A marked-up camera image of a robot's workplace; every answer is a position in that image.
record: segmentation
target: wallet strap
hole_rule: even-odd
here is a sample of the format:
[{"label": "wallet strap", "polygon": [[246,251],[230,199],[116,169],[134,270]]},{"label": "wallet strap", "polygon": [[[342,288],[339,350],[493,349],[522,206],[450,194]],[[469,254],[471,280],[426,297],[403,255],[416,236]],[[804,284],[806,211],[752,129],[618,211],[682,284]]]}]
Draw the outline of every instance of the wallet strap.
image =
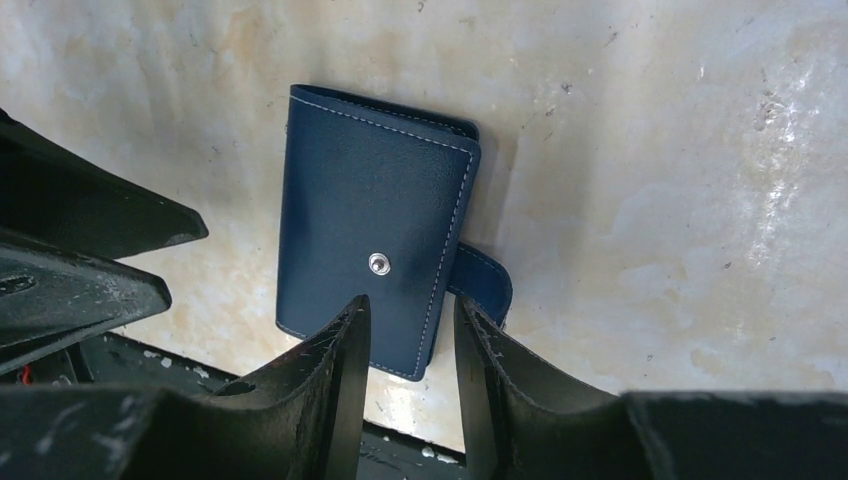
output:
[{"label": "wallet strap", "polygon": [[506,269],[480,250],[462,242],[456,249],[448,291],[470,298],[495,324],[504,328],[512,302],[512,281]]}]

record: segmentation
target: table surface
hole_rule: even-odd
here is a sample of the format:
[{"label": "table surface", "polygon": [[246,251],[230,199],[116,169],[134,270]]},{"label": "table surface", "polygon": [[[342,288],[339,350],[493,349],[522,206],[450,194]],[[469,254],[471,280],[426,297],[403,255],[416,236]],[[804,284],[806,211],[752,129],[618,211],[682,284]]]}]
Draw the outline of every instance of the table surface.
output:
[{"label": "table surface", "polygon": [[[10,115],[209,226],[126,260],[174,305],[125,335],[236,374],[296,343],[274,326],[287,92],[314,83],[480,125],[463,238],[557,367],[848,389],[844,0],[30,0],[0,3],[0,47]],[[463,449],[451,328],[422,382],[371,371],[368,420]]]}]

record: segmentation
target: table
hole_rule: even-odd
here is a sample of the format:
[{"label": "table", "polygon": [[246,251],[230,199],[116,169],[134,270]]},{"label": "table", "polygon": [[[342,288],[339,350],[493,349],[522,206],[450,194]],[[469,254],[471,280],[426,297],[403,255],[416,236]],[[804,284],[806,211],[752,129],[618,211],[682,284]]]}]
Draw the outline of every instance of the table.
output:
[{"label": "table", "polygon": [[[598,387],[848,388],[843,0],[0,4],[0,105],[197,209],[126,260],[169,312],[122,329],[243,374],[274,326],[287,92],[471,118],[463,238],[510,270],[507,332]],[[446,305],[427,376],[365,417],[463,449]]]}]

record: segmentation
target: silver snap button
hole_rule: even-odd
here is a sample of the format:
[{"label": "silver snap button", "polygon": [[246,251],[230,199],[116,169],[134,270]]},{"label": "silver snap button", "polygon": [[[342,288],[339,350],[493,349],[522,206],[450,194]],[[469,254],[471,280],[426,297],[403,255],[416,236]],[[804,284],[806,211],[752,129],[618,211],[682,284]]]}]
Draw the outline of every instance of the silver snap button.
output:
[{"label": "silver snap button", "polygon": [[389,273],[389,270],[392,269],[389,259],[382,253],[372,253],[368,257],[368,266],[371,267],[372,272],[380,276]]}]

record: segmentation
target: blue wallet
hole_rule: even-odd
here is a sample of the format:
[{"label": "blue wallet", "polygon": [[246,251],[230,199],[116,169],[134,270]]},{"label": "blue wallet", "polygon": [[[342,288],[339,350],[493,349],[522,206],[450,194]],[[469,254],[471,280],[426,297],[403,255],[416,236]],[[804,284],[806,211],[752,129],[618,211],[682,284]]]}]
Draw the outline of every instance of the blue wallet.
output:
[{"label": "blue wallet", "polygon": [[459,241],[480,164],[466,120],[336,90],[291,87],[277,325],[300,338],[371,300],[371,365],[420,380],[445,292],[502,324],[506,270]]}]

